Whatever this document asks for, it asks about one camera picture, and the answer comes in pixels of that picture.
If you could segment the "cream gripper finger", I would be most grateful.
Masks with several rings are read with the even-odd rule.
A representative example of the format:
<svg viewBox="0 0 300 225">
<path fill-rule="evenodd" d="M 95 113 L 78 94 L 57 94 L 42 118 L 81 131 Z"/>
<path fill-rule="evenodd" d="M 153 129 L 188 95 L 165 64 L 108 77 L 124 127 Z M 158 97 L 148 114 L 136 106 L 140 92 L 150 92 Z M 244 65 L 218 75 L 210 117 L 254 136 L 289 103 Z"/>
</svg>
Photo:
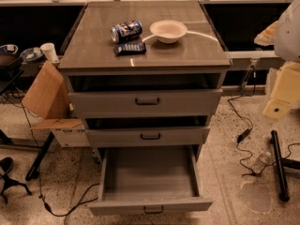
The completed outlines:
<svg viewBox="0 0 300 225">
<path fill-rule="evenodd" d="M 286 62 L 276 73 L 276 80 L 263 114 L 282 119 L 300 101 L 300 63 Z"/>
</svg>

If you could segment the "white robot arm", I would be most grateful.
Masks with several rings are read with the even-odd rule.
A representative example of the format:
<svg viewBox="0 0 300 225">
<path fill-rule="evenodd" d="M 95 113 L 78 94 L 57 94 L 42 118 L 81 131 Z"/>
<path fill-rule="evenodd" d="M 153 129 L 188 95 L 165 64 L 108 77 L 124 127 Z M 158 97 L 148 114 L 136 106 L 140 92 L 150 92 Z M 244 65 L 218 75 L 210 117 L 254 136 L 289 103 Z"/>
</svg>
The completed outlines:
<svg viewBox="0 0 300 225">
<path fill-rule="evenodd" d="M 273 45 L 275 55 L 285 61 L 277 71 L 262 112 L 270 119 L 281 119 L 300 100 L 300 0 L 292 0 L 279 19 L 257 35 L 254 42 Z"/>
</svg>

